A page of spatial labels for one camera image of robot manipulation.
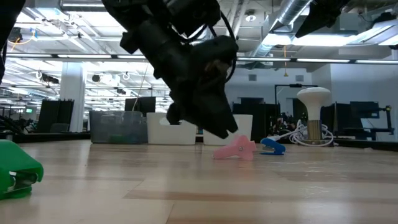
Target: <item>pink plastic toy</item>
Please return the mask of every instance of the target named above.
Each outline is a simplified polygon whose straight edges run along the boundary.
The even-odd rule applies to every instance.
[[[213,157],[214,159],[225,159],[231,156],[239,156],[240,158],[251,161],[253,160],[253,152],[256,150],[256,143],[249,141],[247,136],[236,136],[232,143],[217,149]]]

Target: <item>air duct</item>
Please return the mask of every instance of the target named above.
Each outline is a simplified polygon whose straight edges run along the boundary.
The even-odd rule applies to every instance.
[[[312,0],[284,0],[269,31],[293,24],[311,2]],[[265,57],[273,47],[273,45],[260,43],[259,46],[251,52],[250,57]],[[241,67],[252,70],[254,68],[264,68],[264,65],[260,65],[258,62],[252,62]]]

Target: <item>blue clip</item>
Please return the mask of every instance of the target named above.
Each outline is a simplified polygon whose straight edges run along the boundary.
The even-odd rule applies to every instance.
[[[276,156],[283,156],[285,154],[286,151],[286,147],[275,142],[272,139],[268,139],[268,138],[264,138],[261,140],[260,142],[261,144],[269,147],[269,148],[273,148],[274,152],[262,152],[260,153],[261,155],[276,155]]]

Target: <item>black monitor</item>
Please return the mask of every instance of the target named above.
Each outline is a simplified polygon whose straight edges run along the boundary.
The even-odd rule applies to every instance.
[[[380,118],[378,102],[351,102],[350,105],[354,118]]]
[[[132,111],[136,98],[126,99],[125,111]],[[155,113],[156,110],[156,97],[140,97],[137,100],[134,111],[140,111],[145,117],[147,113]]]

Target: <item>ceiling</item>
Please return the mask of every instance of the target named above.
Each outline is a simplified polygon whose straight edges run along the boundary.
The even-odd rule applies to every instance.
[[[63,0],[63,4],[100,4],[100,0],[70,1]],[[231,15],[234,0],[220,0],[221,10],[227,17]],[[281,0],[251,0],[247,4],[248,9],[254,10],[256,19],[248,22],[240,20],[239,15],[242,5],[237,7],[237,13],[233,16],[233,24],[236,26],[239,21],[238,45],[241,54],[256,49],[263,41],[264,21],[268,15],[276,13]],[[357,14],[359,11],[368,12],[377,10],[398,1],[351,1],[345,11]],[[54,8],[27,7],[17,19],[16,26],[21,27],[23,40],[20,45],[9,44],[8,52],[13,53],[43,53],[43,54],[127,54],[119,46],[122,33],[125,31],[107,12],[92,10],[92,8],[81,8],[76,11],[62,13]],[[225,24],[221,21],[215,25],[218,35],[226,33]],[[362,47],[315,47],[287,45],[285,47],[276,45],[272,48],[271,54],[274,57],[303,57],[303,58],[385,58],[391,51],[386,46],[368,45]],[[48,83],[40,81],[38,71],[54,78],[61,79],[62,63],[59,61],[37,61],[8,59],[6,74],[3,82],[11,85],[45,86]],[[83,62],[87,70],[86,107],[98,110],[120,109],[123,107],[125,97],[133,96],[158,96],[158,107],[166,109],[171,100],[168,97],[169,91],[162,80],[153,77],[154,68],[147,62]],[[310,68],[307,63],[295,63],[290,67]],[[284,63],[274,63],[272,68],[284,67]],[[100,75],[108,79],[106,82],[93,82],[92,76]],[[116,93],[116,90],[99,90],[96,86],[112,85],[117,82],[121,88],[124,86],[162,89],[162,90],[138,90],[128,91],[126,95]],[[0,90],[0,104],[27,104],[29,101],[40,101],[43,97],[57,98],[58,88],[26,88],[20,90]],[[23,101],[5,100],[5,98],[22,98]]]

